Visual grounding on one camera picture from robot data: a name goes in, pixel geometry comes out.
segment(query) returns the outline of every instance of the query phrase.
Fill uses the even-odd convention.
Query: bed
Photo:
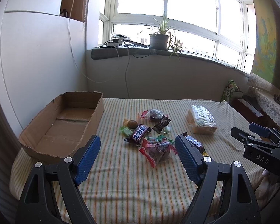
[[[218,127],[214,135],[191,133],[186,120],[191,104],[204,106],[213,114]],[[87,180],[79,186],[97,223],[178,223],[194,197],[197,186],[188,179],[178,155],[152,168],[138,147],[123,141],[124,136],[119,131],[123,120],[136,119],[138,112],[146,109],[156,108],[169,115],[169,138],[188,132],[203,143],[207,153],[217,162],[240,161],[253,188],[262,180],[263,169],[243,157],[243,144],[230,135],[233,126],[250,132],[249,123],[225,101],[104,99],[104,107],[96,133],[101,138],[101,150]],[[152,131],[150,135],[157,136],[157,133]],[[23,149],[18,153],[10,178],[10,191],[16,199],[20,199],[30,170],[37,161]],[[218,182],[209,214],[218,206],[221,189],[222,182]],[[57,182],[54,191],[61,217],[69,222]]]

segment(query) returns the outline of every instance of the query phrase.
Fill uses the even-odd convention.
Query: open cardboard box
[[[64,93],[39,112],[19,141],[28,155],[57,163],[86,145],[96,133],[103,112],[102,93]]]

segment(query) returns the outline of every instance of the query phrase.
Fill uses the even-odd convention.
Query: packaged bread
[[[211,135],[216,129],[216,122],[210,111],[202,106],[191,105],[187,120],[194,134]]]

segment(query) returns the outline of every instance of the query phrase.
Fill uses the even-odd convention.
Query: potted plant
[[[169,50],[168,40],[170,36],[168,35],[168,31],[170,27],[168,26],[168,22],[169,21],[166,17],[166,14],[164,14],[163,20],[161,22],[158,22],[159,26],[155,29],[156,31],[153,34],[150,34],[151,49]]]
[[[178,52],[182,55],[182,53],[181,53],[182,52],[182,42],[180,42],[180,40],[176,39],[175,31],[173,30],[173,32],[174,32],[174,36],[172,35],[172,32],[169,32],[170,33],[169,48],[172,49],[172,51],[173,51],[170,54],[169,59],[171,58],[171,56],[173,54],[175,54],[180,61]]]

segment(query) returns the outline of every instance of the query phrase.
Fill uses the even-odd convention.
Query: plant pot
[[[159,50],[168,50],[168,35],[150,34],[150,48]]]

